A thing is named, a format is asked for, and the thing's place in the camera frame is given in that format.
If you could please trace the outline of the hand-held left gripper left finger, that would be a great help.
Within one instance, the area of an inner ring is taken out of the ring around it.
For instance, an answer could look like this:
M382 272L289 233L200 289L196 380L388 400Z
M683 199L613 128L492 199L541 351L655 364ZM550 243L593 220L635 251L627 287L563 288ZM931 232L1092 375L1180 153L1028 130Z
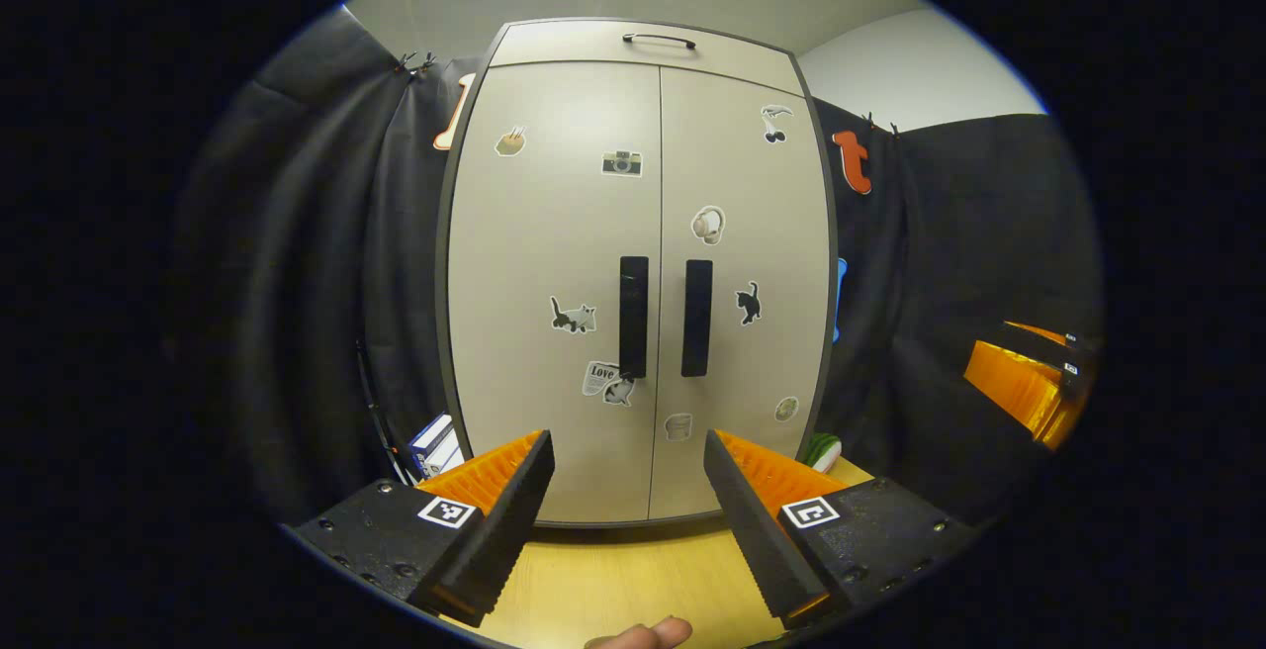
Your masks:
M536 429L419 485L380 479L294 528L372 590L479 626L534 528L555 473Z

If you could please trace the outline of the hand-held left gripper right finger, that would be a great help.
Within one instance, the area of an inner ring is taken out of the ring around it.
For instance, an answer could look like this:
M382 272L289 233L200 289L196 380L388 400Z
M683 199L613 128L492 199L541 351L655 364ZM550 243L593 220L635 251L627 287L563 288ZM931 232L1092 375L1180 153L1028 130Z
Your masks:
M787 630L855 620L979 536L895 481L846 485L722 429L703 468L768 614Z

